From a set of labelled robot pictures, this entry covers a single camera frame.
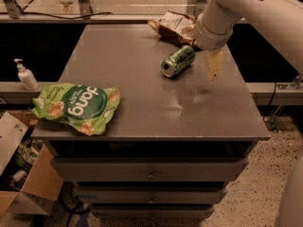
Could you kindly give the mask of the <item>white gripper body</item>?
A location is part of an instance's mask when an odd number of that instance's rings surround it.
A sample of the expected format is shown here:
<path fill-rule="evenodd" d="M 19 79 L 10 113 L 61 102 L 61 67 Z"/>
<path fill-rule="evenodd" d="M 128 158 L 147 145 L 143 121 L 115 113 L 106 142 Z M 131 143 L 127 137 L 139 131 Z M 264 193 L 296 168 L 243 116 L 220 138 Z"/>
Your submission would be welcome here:
<path fill-rule="evenodd" d="M 207 51 L 221 49 L 226 45 L 232 33 L 233 30 L 229 30 L 225 34 L 215 34 L 209 31 L 203 23 L 202 16 L 199 15 L 193 28 L 194 45 Z"/>

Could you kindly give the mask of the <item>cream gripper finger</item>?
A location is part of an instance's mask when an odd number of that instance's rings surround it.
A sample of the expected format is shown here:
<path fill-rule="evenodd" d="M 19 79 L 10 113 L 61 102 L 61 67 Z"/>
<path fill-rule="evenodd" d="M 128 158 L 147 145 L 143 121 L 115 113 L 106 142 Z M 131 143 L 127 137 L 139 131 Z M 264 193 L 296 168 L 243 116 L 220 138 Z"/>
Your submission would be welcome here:
<path fill-rule="evenodd" d="M 183 37 L 193 39 L 194 38 L 194 27 L 195 25 L 184 26 L 181 29 L 181 34 Z"/>
<path fill-rule="evenodd" d="M 209 81 L 216 80 L 222 71 L 223 52 L 221 49 L 210 51 L 205 56 L 206 74 Z"/>

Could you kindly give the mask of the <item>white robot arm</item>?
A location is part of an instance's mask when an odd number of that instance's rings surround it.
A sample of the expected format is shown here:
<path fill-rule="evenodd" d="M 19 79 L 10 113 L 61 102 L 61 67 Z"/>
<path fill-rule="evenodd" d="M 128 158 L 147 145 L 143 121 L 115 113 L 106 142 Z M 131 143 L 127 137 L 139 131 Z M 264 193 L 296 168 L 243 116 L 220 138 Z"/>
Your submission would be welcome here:
<path fill-rule="evenodd" d="M 245 79 L 289 81 L 303 72 L 303 8 L 297 0 L 207 0 L 194 45 L 227 45 Z"/>

